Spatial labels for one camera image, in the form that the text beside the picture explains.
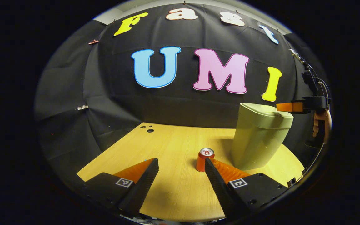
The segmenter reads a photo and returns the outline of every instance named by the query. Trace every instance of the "blue letter u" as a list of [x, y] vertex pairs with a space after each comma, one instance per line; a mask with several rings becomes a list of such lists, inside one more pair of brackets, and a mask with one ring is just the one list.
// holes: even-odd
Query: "blue letter u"
[[169, 85], [176, 77], [176, 56], [181, 52], [179, 47], [163, 47], [160, 53], [165, 56], [165, 72], [160, 77], [150, 74], [150, 56], [154, 54], [151, 49], [141, 50], [133, 53], [134, 76], [137, 83], [146, 88], [161, 88]]

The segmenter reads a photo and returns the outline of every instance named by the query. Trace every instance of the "trash bin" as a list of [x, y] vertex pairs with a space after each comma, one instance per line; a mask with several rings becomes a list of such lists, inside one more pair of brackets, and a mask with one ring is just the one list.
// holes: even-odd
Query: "trash bin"
[[260, 168], [283, 143], [294, 117], [262, 104], [241, 103], [230, 155], [234, 167]]

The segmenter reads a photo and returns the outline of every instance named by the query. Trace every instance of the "orange gripper pad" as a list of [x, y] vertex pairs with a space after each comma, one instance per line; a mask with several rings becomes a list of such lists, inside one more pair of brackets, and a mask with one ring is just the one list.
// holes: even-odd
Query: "orange gripper pad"
[[302, 102], [287, 102], [276, 104], [277, 111], [281, 112], [302, 112], [303, 103]]
[[134, 181], [134, 183], [137, 183], [137, 181], [140, 179], [140, 177], [143, 175], [143, 173], [153, 160], [154, 158], [150, 158], [149, 160], [146, 160], [144, 162], [137, 163], [136, 165], [117, 172], [116, 174], [114, 174], [114, 176], [125, 178]]
[[250, 176], [249, 173], [227, 165], [224, 162], [220, 162], [214, 158], [210, 158], [210, 160], [212, 161], [213, 165], [218, 170], [219, 174], [221, 175], [226, 184], [228, 184], [229, 181], [234, 181], [239, 178]]

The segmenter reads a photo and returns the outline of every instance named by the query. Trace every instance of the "white wall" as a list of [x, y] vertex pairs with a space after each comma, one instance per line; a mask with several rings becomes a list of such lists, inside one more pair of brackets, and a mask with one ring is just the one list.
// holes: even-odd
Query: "white wall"
[[[151, 7], [180, 3], [184, 3], [184, 0], [131, 0], [107, 10], [106, 12], [94, 18], [94, 20], [100, 21], [104, 24], [110, 24], [113, 22], [113, 20], [119, 20], [122, 17], [126, 17], [130, 14]], [[291, 33], [287, 27], [285, 27], [277, 20], [238, 0], [186, 0], [186, 3], [206, 4], [226, 8], [232, 11], [237, 10], [237, 12], [240, 14], [252, 17], [261, 21], [262, 23], [269, 25], [270, 27], [273, 27], [274, 29], [277, 29], [281, 34]]]

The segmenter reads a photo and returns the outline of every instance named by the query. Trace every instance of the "orange soda can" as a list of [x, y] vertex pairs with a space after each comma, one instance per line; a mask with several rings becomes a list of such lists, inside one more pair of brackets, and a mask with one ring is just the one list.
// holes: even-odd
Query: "orange soda can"
[[205, 159], [208, 157], [209, 158], [215, 157], [215, 153], [211, 148], [203, 148], [200, 150], [200, 152], [198, 152], [197, 166], [196, 166], [198, 171], [205, 172]]

